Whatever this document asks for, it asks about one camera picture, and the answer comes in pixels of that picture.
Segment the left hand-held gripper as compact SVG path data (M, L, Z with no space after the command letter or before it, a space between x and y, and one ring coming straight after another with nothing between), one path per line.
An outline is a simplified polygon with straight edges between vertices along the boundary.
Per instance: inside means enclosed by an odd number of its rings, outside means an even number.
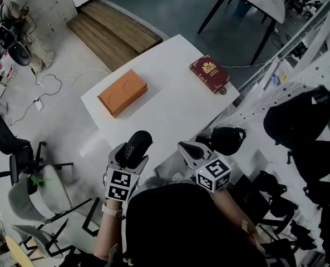
M105 198L113 199L121 202L129 201L131 194L139 181L140 174L145 168L149 156L142 158L136 168L136 174L127 172L124 169L114 169L114 165L121 166L124 162L124 152L126 142L116 146L110 153L108 158L108 166L104 174Z

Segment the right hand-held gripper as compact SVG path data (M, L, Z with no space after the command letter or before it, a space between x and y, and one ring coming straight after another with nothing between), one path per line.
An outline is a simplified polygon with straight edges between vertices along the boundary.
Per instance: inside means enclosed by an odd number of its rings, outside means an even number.
M232 167L223 155L211 155L211 149L201 142L180 141L178 150L202 188L215 193L230 183Z

